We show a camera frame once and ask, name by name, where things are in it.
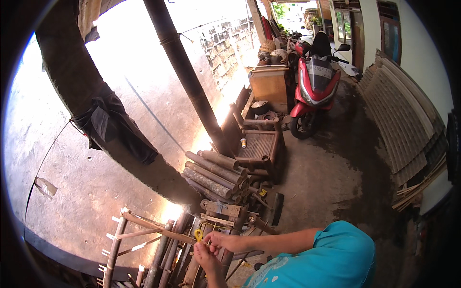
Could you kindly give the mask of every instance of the woven hat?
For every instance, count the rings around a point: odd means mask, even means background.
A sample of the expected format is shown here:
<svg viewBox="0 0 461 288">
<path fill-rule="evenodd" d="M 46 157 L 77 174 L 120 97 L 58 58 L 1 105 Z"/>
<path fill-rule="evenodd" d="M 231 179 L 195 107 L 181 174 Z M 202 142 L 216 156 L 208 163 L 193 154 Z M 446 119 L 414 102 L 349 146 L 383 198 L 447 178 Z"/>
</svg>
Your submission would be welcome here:
<svg viewBox="0 0 461 288">
<path fill-rule="evenodd" d="M 261 47 L 260 47 L 260 51 L 264 51 L 264 52 L 272 52 L 275 50 L 275 42 L 272 41 L 272 40 L 269 40 L 269 39 L 265 39 L 262 43 L 261 43 Z"/>
</svg>

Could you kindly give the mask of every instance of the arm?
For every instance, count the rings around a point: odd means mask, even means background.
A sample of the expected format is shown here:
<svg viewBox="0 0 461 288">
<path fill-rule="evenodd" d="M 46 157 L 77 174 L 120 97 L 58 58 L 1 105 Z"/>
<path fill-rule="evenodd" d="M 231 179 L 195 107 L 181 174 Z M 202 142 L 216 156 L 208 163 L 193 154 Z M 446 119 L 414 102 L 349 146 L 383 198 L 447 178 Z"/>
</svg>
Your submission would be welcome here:
<svg viewBox="0 0 461 288">
<path fill-rule="evenodd" d="M 216 256 L 203 243 L 194 244 L 194 258 L 205 270 L 209 288 L 227 288 L 222 268 Z"/>
<path fill-rule="evenodd" d="M 211 232 L 204 242 L 211 241 L 210 251 L 215 255 L 224 247 L 231 252 L 263 250 L 278 253 L 298 254 L 312 249 L 317 231 L 323 228 L 312 228 L 281 235 L 236 236 Z"/>
</svg>

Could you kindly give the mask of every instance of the wooden box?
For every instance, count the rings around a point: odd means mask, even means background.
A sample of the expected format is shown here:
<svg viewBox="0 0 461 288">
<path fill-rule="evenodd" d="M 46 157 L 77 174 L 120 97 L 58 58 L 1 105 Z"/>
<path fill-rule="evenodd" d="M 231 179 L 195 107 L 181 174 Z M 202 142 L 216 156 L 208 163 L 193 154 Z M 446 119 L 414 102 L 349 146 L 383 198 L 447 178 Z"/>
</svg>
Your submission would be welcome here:
<svg viewBox="0 0 461 288">
<path fill-rule="evenodd" d="M 256 68 L 255 71 L 265 70 L 264 72 L 250 73 L 249 80 L 254 100 L 267 100 L 275 112 L 287 113 L 285 73 L 288 71 L 271 71 L 274 69 L 280 69 L 280 67 L 261 67 Z"/>
</svg>

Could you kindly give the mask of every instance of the turquoise shirt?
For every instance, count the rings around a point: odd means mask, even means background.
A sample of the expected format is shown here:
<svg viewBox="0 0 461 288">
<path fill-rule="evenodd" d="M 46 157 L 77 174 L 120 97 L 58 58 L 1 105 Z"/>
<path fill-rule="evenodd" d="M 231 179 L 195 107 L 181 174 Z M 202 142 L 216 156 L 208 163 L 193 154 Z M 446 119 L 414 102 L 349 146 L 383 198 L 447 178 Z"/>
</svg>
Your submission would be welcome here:
<svg viewBox="0 0 461 288">
<path fill-rule="evenodd" d="M 312 249 L 282 253 L 253 273 L 244 287 L 369 287 L 375 271 L 373 240 L 346 221 L 318 231 Z"/>
</svg>

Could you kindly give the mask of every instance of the wooden door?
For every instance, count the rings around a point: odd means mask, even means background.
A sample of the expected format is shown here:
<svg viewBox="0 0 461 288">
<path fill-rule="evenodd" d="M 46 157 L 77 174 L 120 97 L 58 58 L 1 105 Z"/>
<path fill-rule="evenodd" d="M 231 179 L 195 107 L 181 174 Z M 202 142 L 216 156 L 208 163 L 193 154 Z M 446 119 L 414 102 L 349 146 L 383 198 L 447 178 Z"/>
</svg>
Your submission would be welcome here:
<svg viewBox="0 0 461 288">
<path fill-rule="evenodd" d="M 365 31 L 363 18 L 360 12 L 351 12 L 352 24 L 352 65 L 363 73 L 363 60 L 365 58 Z"/>
</svg>

